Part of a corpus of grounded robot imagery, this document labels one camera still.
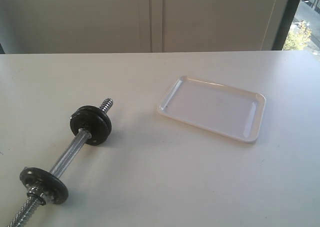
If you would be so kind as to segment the white plastic tray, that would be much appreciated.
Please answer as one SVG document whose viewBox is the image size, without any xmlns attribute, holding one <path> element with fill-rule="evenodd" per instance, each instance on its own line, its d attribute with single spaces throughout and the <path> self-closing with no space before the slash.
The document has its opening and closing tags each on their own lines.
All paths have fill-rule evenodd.
<svg viewBox="0 0 320 227">
<path fill-rule="evenodd" d="M 181 76 L 157 105 L 157 111 L 214 134 L 254 143 L 265 106 L 266 98 L 260 93 Z"/>
</svg>

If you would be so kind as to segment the black weight plate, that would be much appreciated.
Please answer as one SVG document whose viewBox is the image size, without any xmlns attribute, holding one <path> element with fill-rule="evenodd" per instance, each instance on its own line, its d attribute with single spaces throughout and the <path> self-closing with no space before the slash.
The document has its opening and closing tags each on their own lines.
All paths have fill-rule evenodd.
<svg viewBox="0 0 320 227">
<path fill-rule="evenodd" d="M 70 128 L 74 135 L 79 129 L 90 132 L 89 145 L 99 145 L 106 141 L 112 131 L 112 123 L 106 110 L 92 105 L 78 108 L 70 117 Z"/>
<path fill-rule="evenodd" d="M 90 137 L 86 143 L 91 146 L 98 146 L 104 143 L 110 134 L 107 122 L 97 113 L 90 110 L 75 112 L 70 117 L 70 128 L 75 136 L 80 130 L 87 131 Z"/>
<path fill-rule="evenodd" d="M 20 172 L 19 179 L 27 190 L 30 187 L 41 187 L 47 194 L 49 203 L 60 205 L 69 197 L 65 184 L 43 169 L 25 167 Z"/>
</svg>

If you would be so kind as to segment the chrome spinlock collar nut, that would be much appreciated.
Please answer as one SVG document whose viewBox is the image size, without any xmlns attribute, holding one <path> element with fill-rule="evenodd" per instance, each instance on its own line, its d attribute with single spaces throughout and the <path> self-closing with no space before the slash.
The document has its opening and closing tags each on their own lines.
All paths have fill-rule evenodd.
<svg viewBox="0 0 320 227">
<path fill-rule="evenodd" d="M 30 198 L 35 198 L 36 202 L 40 206 L 45 206 L 49 202 L 47 194 L 40 186 L 28 188 L 27 196 Z"/>
</svg>

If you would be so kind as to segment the chrome threaded dumbbell bar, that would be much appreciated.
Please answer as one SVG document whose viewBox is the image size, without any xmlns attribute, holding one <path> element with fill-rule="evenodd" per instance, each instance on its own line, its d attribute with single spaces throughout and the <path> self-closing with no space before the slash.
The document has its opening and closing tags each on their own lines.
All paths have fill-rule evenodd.
<svg viewBox="0 0 320 227">
<path fill-rule="evenodd" d="M 114 101 L 111 98 L 107 97 L 98 108 L 101 108 L 102 110 L 107 111 L 107 114 L 108 114 L 108 111 L 111 109 L 113 104 L 114 104 Z M 85 130 L 80 130 L 77 135 L 74 135 L 74 139 L 65 149 L 65 151 L 60 155 L 60 157 L 56 160 L 56 162 L 48 172 L 60 180 L 60 177 L 63 175 L 67 167 L 73 161 L 73 159 L 78 154 L 80 149 L 85 144 L 87 144 L 86 141 L 89 139 L 89 137 L 91 137 L 91 135 Z M 26 223 L 34 214 L 34 212 L 36 211 L 36 209 L 40 206 L 43 206 L 43 205 L 39 205 L 36 202 L 35 198 L 27 196 L 27 200 L 22 205 L 20 210 L 15 214 L 15 216 L 13 217 L 13 219 L 8 225 L 10 227 L 25 226 Z"/>
</svg>

